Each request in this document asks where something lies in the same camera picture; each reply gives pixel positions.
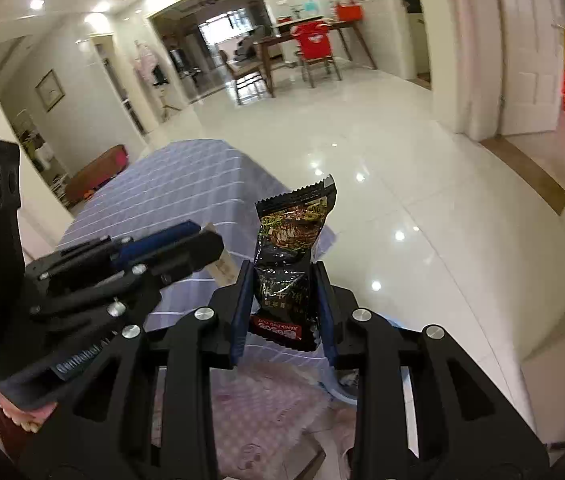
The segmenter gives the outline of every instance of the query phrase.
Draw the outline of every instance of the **red bag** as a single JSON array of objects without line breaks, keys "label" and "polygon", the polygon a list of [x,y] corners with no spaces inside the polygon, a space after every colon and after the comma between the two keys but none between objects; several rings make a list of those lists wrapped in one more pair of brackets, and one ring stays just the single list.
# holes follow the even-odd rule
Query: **red bag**
[{"label": "red bag", "polygon": [[335,6],[335,13],[341,22],[357,22],[362,19],[362,6],[349,0],[348,4],[338,3]]}]

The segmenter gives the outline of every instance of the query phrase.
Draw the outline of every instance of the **purple checkered tablecloth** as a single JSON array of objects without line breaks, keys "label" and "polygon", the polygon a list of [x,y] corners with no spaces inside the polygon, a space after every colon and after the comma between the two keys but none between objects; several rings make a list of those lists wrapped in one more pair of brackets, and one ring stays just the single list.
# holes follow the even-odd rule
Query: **purple checkered tablecloth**
[{"label": "purple checkered tablecloth", "polygon": [[[256,248],[260,221],[254,202],[288,191],[251,158],[222,140],[172,142],[131,164],[99,189],[58,247],[102,235],[140,238],[185,220],[201,226],[212,222],[239,267],[245,258],[253,259]],[[316,254],[324,253],[334,240],[333,232],[325,227]],[[162,302],[147,317],[145,329],[173,325],[184,314],[206,305],[216,288],[213,278],[202,270],[163,289]],[[290,351],[252,334],[247,348],[266,360],[295,360],[294,356],[306,356],[309,361],[304,364],[324,360],[321,349],[312,354]]]}]

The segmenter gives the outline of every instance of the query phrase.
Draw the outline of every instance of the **snack package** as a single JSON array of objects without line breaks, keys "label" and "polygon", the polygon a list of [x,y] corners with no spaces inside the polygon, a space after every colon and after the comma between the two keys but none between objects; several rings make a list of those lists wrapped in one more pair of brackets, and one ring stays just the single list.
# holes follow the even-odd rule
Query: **snack package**
[{"label": "snack package", "polygon": [[317,303],[312,287],[313,246],[335,204],[331,175],[313,186],[256,203],[256,300],[249,330],[296,350],[317,348]]}]

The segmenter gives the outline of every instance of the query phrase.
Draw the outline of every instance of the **picture frame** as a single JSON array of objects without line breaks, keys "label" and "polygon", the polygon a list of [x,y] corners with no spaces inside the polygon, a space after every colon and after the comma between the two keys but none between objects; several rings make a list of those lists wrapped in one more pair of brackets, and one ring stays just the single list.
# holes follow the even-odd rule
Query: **picture frame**
[{"label": "picture frame", "polygon": [[45,77],[36,85],[36,92],[45,111],[49,112],[65,96],[56,73],[49,70]]}]

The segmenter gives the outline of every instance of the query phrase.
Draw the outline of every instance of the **dining table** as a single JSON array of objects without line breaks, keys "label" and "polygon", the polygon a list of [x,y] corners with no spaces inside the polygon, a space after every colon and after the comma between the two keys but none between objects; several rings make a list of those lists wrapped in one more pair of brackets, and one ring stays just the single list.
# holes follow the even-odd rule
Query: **dining table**
[{"label": "dining table", "polygon": [[[336,21],[336,22],[326,22],[326,23],[328,23],[329,25],[329,30],[338,31],[338,35],[340,36],[340,40],[342,41],[342,46],[344,47],[345,54],[347,55],[349,61],[353,61],[353,59],[351,58],[351,52],[349,51],[349,46],[347,46],[347,42],[344,39],[344,34],[342,33],[342,29],[350,28],[353,31],[354,35],[356,36],[365,54],[367,55],[367,58],[369,58],[369,64],[371,65],[371,68],[373,68],[373,70],[377,70],[376,62],[374,61],[373,56],[371,55],[371,51],[367,46],[367,42],[364,40],[364,36],[360,31],[360,27],[358,27],[358,23],[360,22],[361,20],[351,20],[347,22]],[[280,28],[283,28],[283,31],[277,34],[272,34],[270,36],[265,36],[264,38],[258,41],[254,41],[254,46],[256,46],[256,49],[259,49],[260,51],[259,54],[262,59],[262,67],[264,69],[264,74],[263,74],[264,82],[265,85],[267,86],[267,91],[269,92],[271,97],[275,97],[275,89],[274,89],[274,80],[272,79],[272,60],[269,57],[269,48],[274,45],[284,43],[285,41],[294,40],[294,37],[291,36],[290,27],[288,27],[289,24],[290,24],[289,22],[281,22],[278,25]]]}]

